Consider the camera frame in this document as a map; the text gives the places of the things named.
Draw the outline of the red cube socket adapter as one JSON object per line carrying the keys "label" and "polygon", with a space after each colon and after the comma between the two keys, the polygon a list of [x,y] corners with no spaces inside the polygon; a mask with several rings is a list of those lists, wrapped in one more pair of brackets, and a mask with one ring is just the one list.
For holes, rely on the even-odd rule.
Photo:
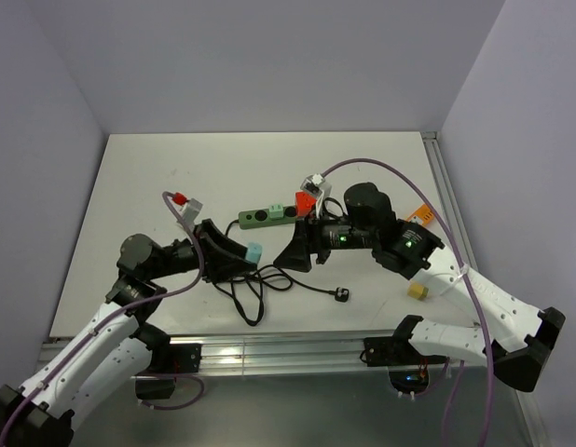
{"label": "red cube socket adapter", "polygon": [[304,191],[295,193],[295,209],[298,218],[306,217],[315,212],[317,199]]}

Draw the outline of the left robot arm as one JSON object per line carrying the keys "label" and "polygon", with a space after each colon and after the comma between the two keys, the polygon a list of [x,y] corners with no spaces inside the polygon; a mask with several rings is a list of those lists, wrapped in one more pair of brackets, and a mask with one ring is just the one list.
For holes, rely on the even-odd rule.
{"label": "left robot arm", "polygon": [[80,333],[20,386],[0,388],[0,446],[67,446],[92,411],[132,376],[171,363],[170,337],[148,323],[170,292],[157,285],[192,270],[211,283],[256,270],[260,245],[225,236],[211,220],[162,247],[125,239],[118,278]]}

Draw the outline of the green wall charger plug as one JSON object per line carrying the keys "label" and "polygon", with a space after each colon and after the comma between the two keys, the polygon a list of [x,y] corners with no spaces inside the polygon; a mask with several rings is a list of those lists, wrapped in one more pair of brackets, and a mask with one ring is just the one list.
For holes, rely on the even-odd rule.
{"label": "green wall charger plug", "polygon": [[282,204],[272,204],[267,211],[270,220],[279,220],[284,217],[284,206]]}

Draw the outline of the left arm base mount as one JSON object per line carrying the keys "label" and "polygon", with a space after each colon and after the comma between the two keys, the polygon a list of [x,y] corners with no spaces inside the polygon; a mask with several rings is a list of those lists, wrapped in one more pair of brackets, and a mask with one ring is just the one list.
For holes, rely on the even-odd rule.
{"label": "left arm base mount", "polygon": [[201,361],[202,344],[171,344],[159,350],[155,359],[141,372],[134,383],[135,396],[145,405],[160,407],[161,400],[169,400],[180,390],[183,381],[195,383],[198,394],[184,405],[199,401],[205,393],[205,384],[197,377]]}

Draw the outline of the teal wall charger plug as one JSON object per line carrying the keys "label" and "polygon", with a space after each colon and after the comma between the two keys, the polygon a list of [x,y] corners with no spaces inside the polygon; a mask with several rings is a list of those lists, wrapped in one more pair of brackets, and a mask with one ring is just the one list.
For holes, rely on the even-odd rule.
{"label": "teal wall charger plug", "polygon": [[255,242],[249,242],[247,244],[247,251],[245,253],[244,259],[253,264],[259,264],[261,256],[263,253],[263,247]]}

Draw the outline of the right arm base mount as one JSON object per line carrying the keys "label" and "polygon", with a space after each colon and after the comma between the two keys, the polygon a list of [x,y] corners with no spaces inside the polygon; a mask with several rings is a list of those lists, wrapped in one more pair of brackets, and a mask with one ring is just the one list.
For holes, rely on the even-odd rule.
{"label": "right arm base mount", "polygon": [[446,357],[419,354],[392,336],[364,338],[359,359],[368,368],[387,368],[395,393],[411,399],[427,393],[447,376],[449,368]]}

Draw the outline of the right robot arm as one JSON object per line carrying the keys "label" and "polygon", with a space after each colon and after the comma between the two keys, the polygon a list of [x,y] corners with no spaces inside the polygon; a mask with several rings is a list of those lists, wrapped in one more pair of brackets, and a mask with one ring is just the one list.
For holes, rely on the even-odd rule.
{"label": "right robot arm", "polygon": [[302,273],[324,264],[332,251],[368,250],[383,268],[430,296],[446,299],[475,323],[450,326],[407,316],[391,337],[397,359],[450,357],[491,366],[497,379],[522,392],[535,389],[566,321],[554,307],[539,309],[512,296],[466,264],[426,227],[397,218],[390,198],[373,183],[344,194],[346,212],[330,215],[326,188],[305,180],[302,191],[315,207],[295,222],[292,240],[275,259],[281,269]]}

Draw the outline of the yellow plug adapter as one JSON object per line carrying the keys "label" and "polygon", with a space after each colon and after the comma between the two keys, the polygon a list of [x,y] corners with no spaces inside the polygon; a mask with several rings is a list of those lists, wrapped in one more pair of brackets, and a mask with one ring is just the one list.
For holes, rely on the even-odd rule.
{"label": "yellow plug adapter", "polygon": [[406,294],[418,301],[426,300],[431,296],[430,290],[423,284],[411,283],[407,289]]}

